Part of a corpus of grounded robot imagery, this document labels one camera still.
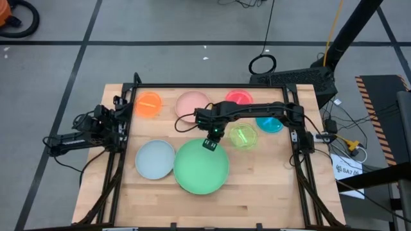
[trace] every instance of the wooden table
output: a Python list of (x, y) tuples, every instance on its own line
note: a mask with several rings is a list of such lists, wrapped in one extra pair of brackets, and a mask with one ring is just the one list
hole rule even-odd
[[(122, 85), (106, 85), (101, 103), (114, 108), (112, 98), (121, 94)], [(298, 85), (300, 105), (305, 114), (321, 130), (322, 123), (315, 93), (311, 85)], [(138, 89), (154, 91), (162, 98), (161, 113), (155, 119), (144, 119), (135, 114), (132, 118), (127, 157), (123, 172), (116, 226), (169, 227), (176, 222), (178, 227), (233, 227), (255, 228), (262, 223), (265, 228), (304, 228), (301, 203), (295, 177), (295, 169), (289, 165), (291, 146), (289, 131), (284, 127), (279, 133), (261, 131), (255, 119), (240, 119), (229, 123), (226, 131), (237, 123), (251, 124), (258, 133), (253, 149), (238, 150), (229, 138), (220, 142), (229, 155), (230, 173), (226, 183), (213, 194), (198, 196), (181, 189), (173, 173), (160, 180), (147, 180), (140, 176), (134, 164), (138, 149), (152, 139), (162, 139), (178, 150), (185, 142), (204, 138), (207, 133), (192, 130), (179, 133), (174, 130), (177, 119), (174, 105), (179, 95), (193, 89)], [(200, 89), (214, 103), (223, 101), (232, 89)], [(280, 89), (246, 89), (254, 103), (283, 101)], [(181, 130), (193, 126), (181, 122)], [(314, 131), (306, 122), (308, 130)], [(315, 148), (328, 153), (325, 144)], [(90, 149), (89, 159), (102, 148)], [(95, 160), (86, 170), (80, 188), (73, 222), (82, 219), (101, 194), (108, 155)], [(344, 215), (334, 179), (330, 159), (323, 153), (311, 155), (318, 195), (327, 208), (342, 223)], [(315, 224), (313, 205), (307, 196), (311, 223)], [(111, 199), (107, 200), (105, 221), (108, 221)]]

